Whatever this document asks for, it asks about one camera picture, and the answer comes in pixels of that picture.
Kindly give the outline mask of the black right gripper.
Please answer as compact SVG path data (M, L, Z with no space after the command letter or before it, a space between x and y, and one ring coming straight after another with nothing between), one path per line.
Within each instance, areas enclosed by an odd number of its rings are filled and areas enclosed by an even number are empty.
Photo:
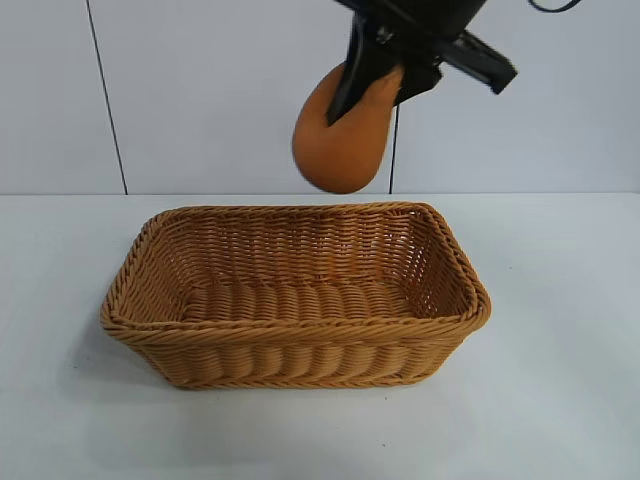
M432 90L441 80L445 62L501 93L517 76L504 55L467 30L484 7L484 0L443 1L343 1L343 6L364 18L354 18L338 87L327 110L331 126L363 98L375 80L375 45L368 20L390 34L401 52L420 62L432 57L435 64L408 63L396 95L396 105Z

